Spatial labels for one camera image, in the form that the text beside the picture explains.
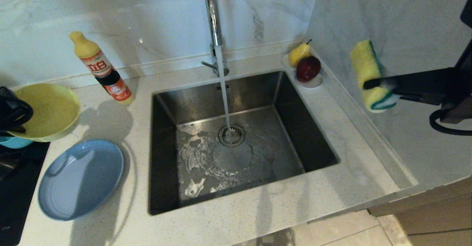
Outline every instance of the blue plate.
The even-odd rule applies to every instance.
[[[61,221],[87,214],[113,193],[123,165],[121,150],[111,142],[90,140],[74,145],[46,170],[38,194],[41,210]]]

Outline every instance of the stove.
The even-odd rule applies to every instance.
[[[0,155],[21,159],[14,174],[0,182],[0,246],[18,245],[49,143],[22,149],[0,146]]]

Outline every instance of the marble backsplash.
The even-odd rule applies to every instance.
[[[388,76],[454,66],[472,30],[459,16],[467,0],[316,0],[307,39],[344,88],[364,109],[349,54],[365,39],[373,42]],[[470,175],[467,136],[430,127],[437,106],[400,100],[382,113],[366,112],[398,152],[424,191]],[[470,130],[466,120],[457,129]]]
[[[225,48],[301,39],[314,0],[218,0]],[[82,31],[115,67],[209,53],[204,0],[0,0],[0,85],[87,73]]]

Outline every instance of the countertop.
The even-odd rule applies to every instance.
[[[284,70],[281,57],[229,62],[228,78]],[[37,186],[20,246],[232,245],[399,190],[325,86],[306,90],[296,84],[339,164],[151,216],[152,95],[218,81],[204,66],[129,79],[126,82],[136,99],[128,107],[115,103],[100,85],[74,89],[81,100],[79,125],[72,134],[51,143],[40,180],[59,154],[90,139],[109,140],[121,148],[125,155],[123,178],[98,209],[68,222],[54,221],[41,212]]]

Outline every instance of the floor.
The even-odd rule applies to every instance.
[[[235,246],[413,246],[394,215],[367,210],[292,226]]]

